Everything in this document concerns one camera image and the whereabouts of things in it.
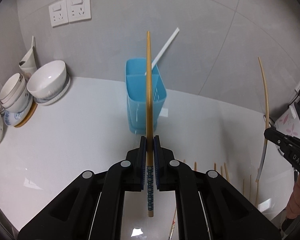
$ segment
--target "wooden chopstick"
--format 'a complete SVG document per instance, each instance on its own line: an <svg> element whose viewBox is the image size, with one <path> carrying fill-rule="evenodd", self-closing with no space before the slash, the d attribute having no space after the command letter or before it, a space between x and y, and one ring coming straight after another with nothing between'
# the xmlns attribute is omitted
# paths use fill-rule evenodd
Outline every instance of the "wooden chopstick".
<svg viewBox="0 0 300 240"><path fill-rule="evenodd" d="M224 166L225 166L225 171L226 171L226 179L228 182L230 182L230 179L229 179L229 174L228 174L228 168L227 168L227 164L226 163L223 163Z"/></svg>
<svg viewBox="0 0 300 240"><path fill-rule="evenodd" d="M148 217L153 217L153 97L150 32L147 32L146 58L146 141Z"/></svg>

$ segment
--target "wooden tray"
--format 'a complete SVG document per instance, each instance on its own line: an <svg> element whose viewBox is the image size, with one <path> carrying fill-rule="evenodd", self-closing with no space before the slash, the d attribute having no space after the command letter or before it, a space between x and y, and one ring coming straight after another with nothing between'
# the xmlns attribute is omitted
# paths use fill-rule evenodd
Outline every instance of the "wooden tray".
<svg viewBox="0 0 300 240"><path fill-rule="evenodd" d="M21 121L21 123L17 124L15 127L16 128L19 128L23 125L25 125L26 122L29 121L29 119L32 117L34 111L37 109L37 103L35 101L32 102L32 105L30 107L30 110L28 112L28 114L26 115L26 117Z"/></svg>

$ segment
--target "stacked bowls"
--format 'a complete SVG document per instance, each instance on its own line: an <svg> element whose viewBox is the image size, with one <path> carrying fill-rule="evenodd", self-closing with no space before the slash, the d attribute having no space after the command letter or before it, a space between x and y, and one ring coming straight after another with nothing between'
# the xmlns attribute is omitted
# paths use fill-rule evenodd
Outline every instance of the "stacked bowls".
<svg viewBox="0 0 300 240"><path fill-rule="evenodd" d="M27 85L28 91L37 99L52 99L62 91L66 74L64 61L49 62L31 76Z"/></svg>
<svg viewBox="0 0 300 240"><path fill-rule="evenodd" d="M26 79L20 73L10 77L0 91L1 104L11 113L23 111L28 104L28 99Z"/></svg>

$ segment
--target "blue plastic container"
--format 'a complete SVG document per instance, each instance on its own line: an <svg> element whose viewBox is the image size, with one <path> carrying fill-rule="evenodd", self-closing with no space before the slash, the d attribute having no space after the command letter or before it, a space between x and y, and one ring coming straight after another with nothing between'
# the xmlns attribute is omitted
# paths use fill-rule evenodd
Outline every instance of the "blue plastic container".
<svg viewBox="0 0 300 240"><path fill-rule="evenodd" d="M132 58L126 63L127 110L130 131L146 133L146 59ZM153 126L157 128L158 117L167 97L158 66L152 70Z"/></svg>

